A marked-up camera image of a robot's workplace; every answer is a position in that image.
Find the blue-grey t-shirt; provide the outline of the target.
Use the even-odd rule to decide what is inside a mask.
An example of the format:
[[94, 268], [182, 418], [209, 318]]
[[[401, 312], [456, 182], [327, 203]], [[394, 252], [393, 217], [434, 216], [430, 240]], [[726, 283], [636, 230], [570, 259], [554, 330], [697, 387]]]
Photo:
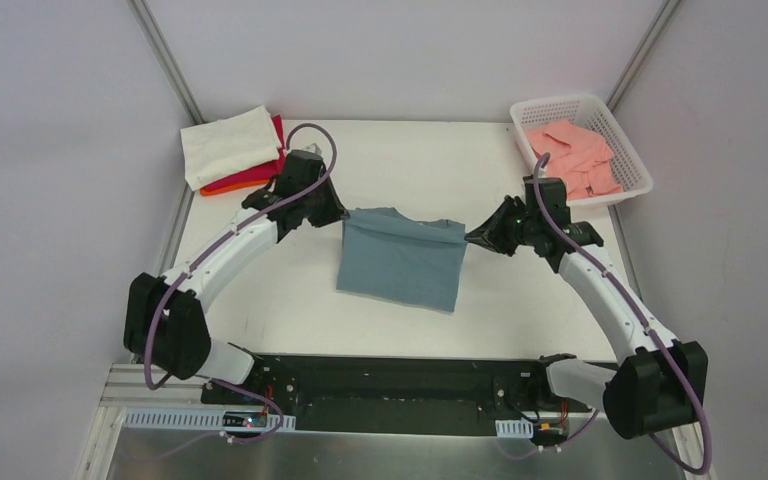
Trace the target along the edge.
[[392, 207], [354, 209], [343, 222], [336, 288], [452, 313], [465, 235], [465, 225], [449, 219], [413, 220]]

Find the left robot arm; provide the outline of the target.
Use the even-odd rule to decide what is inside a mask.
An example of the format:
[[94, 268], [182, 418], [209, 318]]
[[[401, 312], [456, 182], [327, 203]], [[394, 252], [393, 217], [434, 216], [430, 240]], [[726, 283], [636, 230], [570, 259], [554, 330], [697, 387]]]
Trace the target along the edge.
[[304, 222], [321, 228], [347, 218], [330, 172], [306, 150], [292, 150], [283, 171], [249, 194], [220, 232], [192, 258], [129, 287], [124, 347], [181, 380], [217, 379], [241, 404], [257, 402], [265, 378], [244, 349], [211, 336], [206, 314], [224, 288], [260, 254]]

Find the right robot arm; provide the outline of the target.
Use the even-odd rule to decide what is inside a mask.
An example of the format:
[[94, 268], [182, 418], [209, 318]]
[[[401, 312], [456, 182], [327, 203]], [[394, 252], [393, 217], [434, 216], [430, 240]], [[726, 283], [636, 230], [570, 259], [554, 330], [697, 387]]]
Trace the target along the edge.
[[524, 180], [521, 197], [507, 196], [467, 243], [511, 256], [530, 247], [584, 302], [606, 336], [617, 369], [571, 354], [540, 359], [542, 371], [527, 384], [529, 400], [543, 410], [565, 398], [606, 414], [624, 439], [703, 422], [708, 356], [696, 342], [679, 340], [619, 277], [597, 230], [575, 222], [557, 178]]

